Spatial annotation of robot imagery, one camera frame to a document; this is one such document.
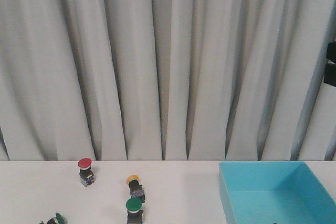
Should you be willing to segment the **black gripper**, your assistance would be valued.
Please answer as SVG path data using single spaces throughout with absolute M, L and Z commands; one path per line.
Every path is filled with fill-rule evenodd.
M 335 87 L 336 86 L 336 66 L 335 66 L 336 42 L 335 41 L 328 43 L 326 58 L 328 59 L 328 62 L 325 64 L 323 82 Z

